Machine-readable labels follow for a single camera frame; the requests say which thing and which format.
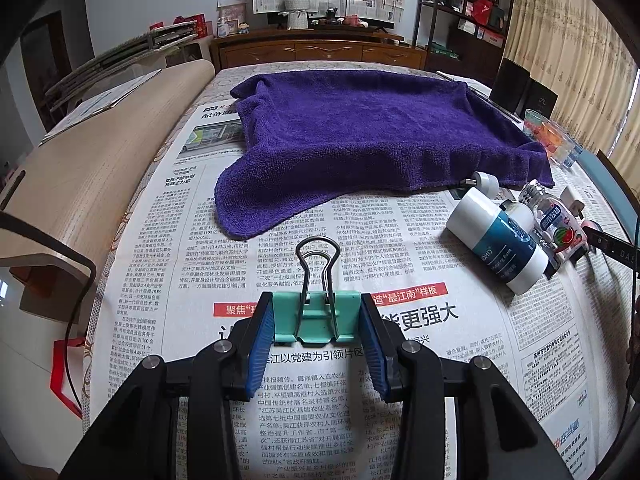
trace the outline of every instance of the towel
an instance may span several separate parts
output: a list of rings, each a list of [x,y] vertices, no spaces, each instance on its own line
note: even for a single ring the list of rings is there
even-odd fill
[[[253,76],[232,89],[247,151],[215,202],[234,238],[358,190],[452,186],[474,171],[502,186],[553,185],[542,144],[466,83],[374,70]]]

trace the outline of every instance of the screw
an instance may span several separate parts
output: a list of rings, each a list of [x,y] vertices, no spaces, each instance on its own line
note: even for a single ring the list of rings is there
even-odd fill
[[[144,359],[142,359],[142,365],[147,370],[153,370],[159,364],[160,364],[160,356],[158,355],[148,355]]]
[[[491,359],[484,357],[483,355],[477,355],[474,357],[473,363],[481,370],[488,370],[491,368]]]
[[[229,341],[229,339],[221,339],[220,341],[213,343],[213,349],[220,354],[226,354],[232,348],[233,343]]]
[[[409,352],[411,354],[415,354],[416,352],[420,351],[420,343],[418,343],[417,341],[414,341],[413,339],[408,339],[407,341],[404,341],[402,343],[402,350],[404,350],[405,352]]]

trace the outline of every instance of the patterned curtain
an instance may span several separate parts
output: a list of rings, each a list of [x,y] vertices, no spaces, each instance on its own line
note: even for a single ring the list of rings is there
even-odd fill
[[[638,67],[591,0],[514,0],[505,56],[558,94],[553,119],[588,150],[609,151]]]
[[[640,95],[637,93],[625,129],[609,159],[640,199]]]

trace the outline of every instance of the patterned tablecloth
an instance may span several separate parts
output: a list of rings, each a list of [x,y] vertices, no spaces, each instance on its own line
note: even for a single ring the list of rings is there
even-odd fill
[[[98,323],[98,314],[100,314],[100,305],[102,304],[102,295],[104,288],[109,277],[109,272],[115,258],[116,249],[118,248],[118,242],[127,225],[127,221],[131,217],[136,203],[141,193],[148,184],[151,176],[158,167],[160,160],[164,157],[167,150],[174,142],[175,137],[178,135],[184,124],[189,117],[193,114],[194,110],[203,104],[222,101],[224,99],[231,98],[229,91],[238,83],[250,78],[257,74],[274,73],[274,72],[288,72],[291,70],[384,70],[386,72],[396,72],[402,74],[412,74],[419,76],[432,76],[438,77],[435,74],[422,72],[421,70],[415,70],[413,68],[395,67],[389,65],[382,65],[378,63],[364,63],[364,62],[351,62],[351,61],[293,61],[283,63],[268,63],[250,66],[241,66],[237,68],[228,68],[219,72],[212,81],[205,86],[200,95],[191,104],[191,106],[185,110],[184,114],[178,121],[178,123],[171,130],[171,133],[165,140],[164,144],[160,147],[158,153],[154,157],[153,161],[149,164],[146,173],[136,192],[133,194],[129,205],[122,216],[122,220],[116,231],[113,243],[111,244],[111,250],[107,257],[104,270],[100,277],[100,281],[97,286],[97,293],[92,308],[91,317],[89,320],[89,326],[86,335],[86,345],[84,348],[84,366],[83,366],[83,380],[82,380],[82,430],[86,431],[89,428],[89,395],[90,395],[90,383],[91,383],[91,368],[92,358],[94,352],[94,335],[95,328]]]

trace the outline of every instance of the tile floor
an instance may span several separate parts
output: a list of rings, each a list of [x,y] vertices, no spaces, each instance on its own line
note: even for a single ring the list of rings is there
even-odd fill
[[[22,312],[22,285],[0,267],[0,431],[25,464],[60,471],[82,423],[49,389],[53,342],[63,323]]]

